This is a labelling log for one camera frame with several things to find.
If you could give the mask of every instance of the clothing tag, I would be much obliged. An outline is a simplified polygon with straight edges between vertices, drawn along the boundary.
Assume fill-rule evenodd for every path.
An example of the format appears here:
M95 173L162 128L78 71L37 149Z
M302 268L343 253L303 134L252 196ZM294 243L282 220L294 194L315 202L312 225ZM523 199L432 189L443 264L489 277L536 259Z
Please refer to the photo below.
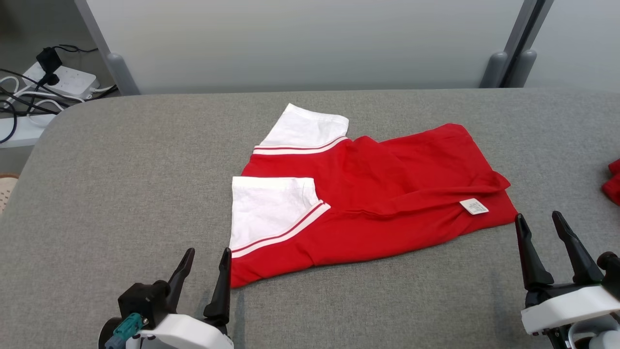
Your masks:
M484 205L476 199L463 200L461 201L461 205L463 205L463 207L465 207L465 210L467 210L471 214L481 214L487 213L489 211L488 208L484 207Z

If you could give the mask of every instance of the beige perforated object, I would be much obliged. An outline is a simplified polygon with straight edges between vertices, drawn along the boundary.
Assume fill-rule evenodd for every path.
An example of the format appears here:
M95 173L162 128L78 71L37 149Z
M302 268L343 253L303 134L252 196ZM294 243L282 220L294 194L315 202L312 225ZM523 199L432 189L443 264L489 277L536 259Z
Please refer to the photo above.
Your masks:
M4 212L18 178L19 176L14 173L0 173L0 214Z

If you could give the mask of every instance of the teal connector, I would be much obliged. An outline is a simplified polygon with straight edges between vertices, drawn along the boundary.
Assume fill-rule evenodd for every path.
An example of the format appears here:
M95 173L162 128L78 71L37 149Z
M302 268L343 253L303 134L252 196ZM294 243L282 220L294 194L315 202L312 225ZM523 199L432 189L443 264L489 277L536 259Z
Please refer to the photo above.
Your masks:
M129 338L138 333L148 321L142 319L138 313L131 313L112 332L112 337L105 343L105 349L125 349L125 343Z

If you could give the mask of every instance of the white partition panel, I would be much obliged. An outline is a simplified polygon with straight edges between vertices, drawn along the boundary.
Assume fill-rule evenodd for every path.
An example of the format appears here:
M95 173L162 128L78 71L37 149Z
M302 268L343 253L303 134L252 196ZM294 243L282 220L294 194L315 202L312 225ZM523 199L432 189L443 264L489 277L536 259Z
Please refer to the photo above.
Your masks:
M142 94L475 88L523 0L86 0Z
M620 2L555 0L532 49L525 87L620 92Z

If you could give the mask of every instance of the gray table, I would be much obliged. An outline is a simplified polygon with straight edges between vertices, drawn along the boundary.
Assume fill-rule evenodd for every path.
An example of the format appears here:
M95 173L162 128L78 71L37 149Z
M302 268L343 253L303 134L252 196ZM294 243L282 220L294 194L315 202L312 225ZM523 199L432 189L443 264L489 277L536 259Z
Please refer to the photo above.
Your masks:
M94 348L116 298L197 254L179 311L199 316L230 231L231 177L286 104L376 140L463 124L534 232L557 282L572 271L551 212L596 258L620 252L600 186L620 157L620 95L540 89L121 97L45 131L0 218L0 347ZM314 268L232 295L236 348L550 348L520 322L512 225L426 250Z

